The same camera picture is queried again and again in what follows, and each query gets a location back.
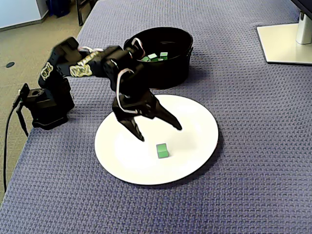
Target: white wire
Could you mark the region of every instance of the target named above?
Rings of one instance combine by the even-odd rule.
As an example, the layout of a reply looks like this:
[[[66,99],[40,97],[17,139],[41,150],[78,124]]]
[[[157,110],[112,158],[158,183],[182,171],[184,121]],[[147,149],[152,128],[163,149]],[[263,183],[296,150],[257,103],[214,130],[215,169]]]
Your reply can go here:
[[[82,49],[88,50],[90,53],[93,52],[93,49],[91,49],[91,48],[88,47],[88,46],[83,46],[83,47],[81,47],[81,48],[82,48]]]
[[[128,53],[129,53],[129,55],[130,55],[131,59],[133,59],[131,52],[130,52],[130,51],[128,51]]]
[[[111,62],[112,62],[113,64],[115,64],[115,66],[116,66],[117,69],[119,69],[117,63],[116,63],[114,60],[111,59]]]
[[[99,51],[99,52],[103,52],[103,51],[104,51],[104,50],[101,49],[101,48],[92,49],[92,48],[90,48],[90,47],[88,47],[88,46],[83,46],[83,47],[81,47],[81,49],[86,49],[86,50],[88,50],[90,53],[92,53],[92,52],[94,52],[94,51]]]
[[[145,56],[145,50],[143,49],[143,44],[142,44],[141,40],[139,38],[133,38],[131,44],[134,45],[136,41],[138,42],[138,44],[140,45],[141,49],[143,50],[143,55],[141,57],[141,58],[143,58]]]
[[[119,108],[123,111],[123,112],[126,112],[126,113],[130,113],[130,114],[137,114],[137,110],[135,111],[130,111],[130,110],[125,110],[122,108],[121,104],[120,104],[120,97],[119,97],[119,86],[120,86],[120,79],[121,79],[121,76],[123,74],[125,74],[126,72],[132,72],[134,73],[131,69],[129,68],[125,68],[123,70],[121,70],[119,73],[118,73],[118,77],[117,77],[117,84],[116,84],[116,99],[117,99],[117,102],[118,102],[118,106]]]

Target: monitor stand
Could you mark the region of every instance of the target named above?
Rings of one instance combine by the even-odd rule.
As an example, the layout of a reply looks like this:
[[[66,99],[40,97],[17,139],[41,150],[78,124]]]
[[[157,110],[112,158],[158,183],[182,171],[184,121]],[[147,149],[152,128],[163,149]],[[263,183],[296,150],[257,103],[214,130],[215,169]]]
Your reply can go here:
[[[268,63],[312,65],[312,20],[304,13],[299,23],[257,27]]]

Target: textured fabric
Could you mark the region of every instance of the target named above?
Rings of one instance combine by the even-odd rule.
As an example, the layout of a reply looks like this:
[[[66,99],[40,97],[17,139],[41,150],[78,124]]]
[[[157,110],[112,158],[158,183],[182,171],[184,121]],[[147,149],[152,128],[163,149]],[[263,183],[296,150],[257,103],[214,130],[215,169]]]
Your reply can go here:
[[[289,0],[99,1],[78,37],[82,45],[122,45],[163,25],[193,35],[189,78],[155,93],[206,106],[218,122],[217,150],[172,184],[120,181],[94,151],[114,98],[109,81],[72,78],[69,121],[32,130],[0,232],[312,233],[312,67],[267,64],[256,31],[297,19]]]

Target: black bowl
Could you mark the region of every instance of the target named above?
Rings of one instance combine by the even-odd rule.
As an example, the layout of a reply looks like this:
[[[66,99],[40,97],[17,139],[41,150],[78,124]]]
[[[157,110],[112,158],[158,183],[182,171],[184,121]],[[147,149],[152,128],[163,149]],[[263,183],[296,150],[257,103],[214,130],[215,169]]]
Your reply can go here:
[[[168,89],[181,84],[188,77],[193,37],[179,28],[159,27],[142,31],[126,40],[124,49],[133,38],[142,41],[145,56],[168,52],[168,59],[158,62],[143,62],[148,87]]]

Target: green block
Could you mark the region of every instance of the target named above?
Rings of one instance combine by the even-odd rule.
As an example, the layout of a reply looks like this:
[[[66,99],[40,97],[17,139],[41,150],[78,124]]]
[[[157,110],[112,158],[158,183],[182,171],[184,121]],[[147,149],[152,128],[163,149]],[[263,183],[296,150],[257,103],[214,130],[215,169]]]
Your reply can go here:
[[[158,153],[158,158],[165,158],[165,157],[169,157],[169,154],[167,151]]]
[[[169,157],[166,143],[159,144],[156,147],[157,147],[158,158]]]
[[[157,55],[154,53],[154,54],[151,54],[151,55],[148,55],[147,56],[152,62],[157,62],[158,61],[158,58],[157,58]]]
[[[160,53],[160,57],[163,58],[163,57],[168,57],[168,52],[161,52]]]
[[[141,59],[141,61],[148,62],[148,61],[150,61],[150,59],[147,56],[145,56],[144,58]]]

